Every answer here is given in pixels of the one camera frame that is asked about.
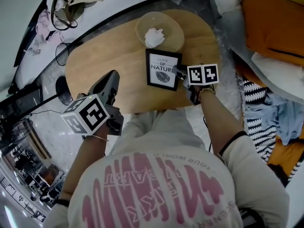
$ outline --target pink graphic print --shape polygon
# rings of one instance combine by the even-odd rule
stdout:
[[[112,228],[116,226],[115,223],[120,223],[124,228],[139,228],[141,219],[150,221],[161,217],[162,221],[167,221],[173,214],[175,217],[171,219],[175,218],[179,224],[183,224],[185,215],[194,217],[199,202],[207,216],[214,213],[215,204],[220,202],[220,196],[224,194],[217,179],[209,178],[205,172],[197,172],[189,165],[183,166],[187,176],[182,176],[172,161],[163,161],[160,157],[156,157],[155,161],[161,169],[158,176],[148,156],[142,153],[133,154],[133,164],[129,156],[124,156],[121,160],[114,160],[114,166],[108,165],[104,170],[103,185],[100,185],[99,179],[94,181],[94,204],[89,196],[84,197],[82,220],[87,228]],[[178,181],[172,178],[172,172]],[[166,198],[173,200],[174,212],[169,212],[158,177],[167,183],[166,193],[169,192],[171,196]],[[178,185],[182,193],[177,192]],[[208,204],[205,195],[210,195],[214,204]],[[183,214],[181,202],[187,214]]]

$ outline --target light blue cloth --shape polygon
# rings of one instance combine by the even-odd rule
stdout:
[[[263,104],[247,104],[246,119],[262,119],[263,130],[276,126],[276,133],[283,145],[296,139],[302,132],[304,105],[289,101],[271,92],[266,94]]]

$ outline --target marble floor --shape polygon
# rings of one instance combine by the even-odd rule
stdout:
[[[94,32],[84,37],[82,42],[86,42],[122,23],[139,18],[147,12],[163,11],[168,9],[183,9],[191,11],[202,17],[213,29],[218,40],[220,54],[223,61],[220,83],[217,87],[217,97],[236,116],[236,118],[240,119],[241,96],[236,82],[234,61],[232,59],[230,50],[226,45],[221,27],[215,24],[209,0],[183,0],[179,5],[172,0],[160,0],[113,19],[111,22],[101,26]],[[39,77],[38,81],[40,81],[42,85],[44,100],[56,94],[56,80],[60,76],[64,75],[65,67],[59,66],[57,62],[54,62]],[[58,98],[56,98],[34,111],[34,113],[39,113],[46,110],[53,110],[61,113],[65,109],[66,106],[63,105]],[[200,106],[189,106],[186,107],[185,110],[187,119],[189,120],[195,134],[204,141],[206,148],[208,148],[210,139],[208,130],[203,122],[203,113]],[[130,120],[130,117],[131,116],[129,114],[124,115],[124,125]],[[67,172],[70,169],[82,143],[81,136],[75,135],[71,132],[66,123],[61,119],[59,113],[48,111],[33,114],[30,119],[33,121],[34,128],[41,141],[52,155],[54,164],[56,164],[64,172]],[[107,143],[106,155],[113,146],[116,137],[109,136],[109,140],[110,141]]]

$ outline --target light gray pants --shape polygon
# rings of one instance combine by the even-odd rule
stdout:
[[[203,141],[194,134],[184,109],[153,111],[129,121],[122,130],[110,154],[145,150],[145,143],[159,146],[193,146],[205,149]]]

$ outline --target round black base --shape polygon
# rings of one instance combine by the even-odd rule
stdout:
[[[72,102],[72,96],[67,86],[66,77],[61,76],[56,81],[56,93],[59,101],[64,105],[69,105]]]

